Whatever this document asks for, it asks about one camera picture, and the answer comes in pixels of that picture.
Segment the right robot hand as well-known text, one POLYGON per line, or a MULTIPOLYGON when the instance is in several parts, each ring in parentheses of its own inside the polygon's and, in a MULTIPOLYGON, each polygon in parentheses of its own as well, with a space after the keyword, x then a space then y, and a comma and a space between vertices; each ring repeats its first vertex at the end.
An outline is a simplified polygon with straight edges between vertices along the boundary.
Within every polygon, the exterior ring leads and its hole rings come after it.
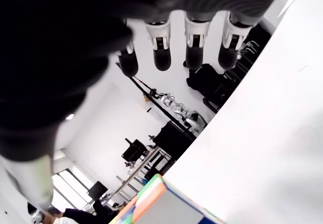
POLYGON ((186 59, 202 64, 208 27, 226 11, 219 64, 232 68, 242 42, 274 0, 1 0, 1 157, 17 191, 41 210, 53 198, 52 160, 60 124, 76 110, 118 52, 138 70, 133 32, 142 20, 155 66, 170 67, 170 13, 185 13, 186 59))

